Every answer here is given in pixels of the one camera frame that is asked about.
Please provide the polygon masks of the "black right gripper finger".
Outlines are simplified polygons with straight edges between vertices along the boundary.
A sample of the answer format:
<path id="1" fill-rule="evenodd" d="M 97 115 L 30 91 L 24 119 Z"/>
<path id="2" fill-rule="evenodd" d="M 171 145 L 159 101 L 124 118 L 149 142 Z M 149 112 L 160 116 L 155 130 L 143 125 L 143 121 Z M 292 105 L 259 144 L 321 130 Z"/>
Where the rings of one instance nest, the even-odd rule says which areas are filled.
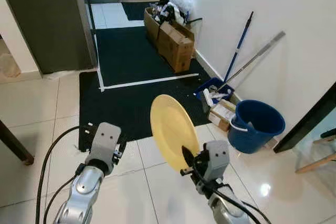
<path id="1" fill-rule="evenodd" d="M 194 171 L 194 165 L 195 165 L 194 154 L 192 154 L 191 150 L 189 150 L 186 146 L 182 146 L 182 155 L 183 159 L 185 160 L 185 163 L 187 164 L 187 167 L 182 168 L 182 171 L 184 172 Z"/>

